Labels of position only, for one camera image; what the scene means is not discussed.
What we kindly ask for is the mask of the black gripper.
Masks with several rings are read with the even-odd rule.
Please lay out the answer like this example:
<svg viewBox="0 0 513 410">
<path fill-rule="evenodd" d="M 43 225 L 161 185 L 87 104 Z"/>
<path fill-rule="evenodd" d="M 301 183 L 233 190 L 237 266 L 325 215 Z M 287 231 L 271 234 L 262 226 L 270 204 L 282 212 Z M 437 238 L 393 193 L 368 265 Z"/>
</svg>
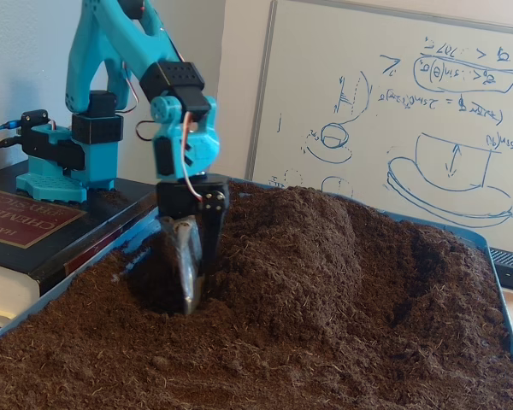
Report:
<svg viewBox="0 0 513 410">
<path fill-rule="evenodd" d="M 174 183 L 160 182 L 156 186 L 158 215 L 181 219 L 201 214 L 202 268 L 206 275 L 215 260 L 221 237 L 221 230 L 229 207 L 229 177 L 207 173 L 190 177 L 193 190 L 182 180 Z"/>
</svg>

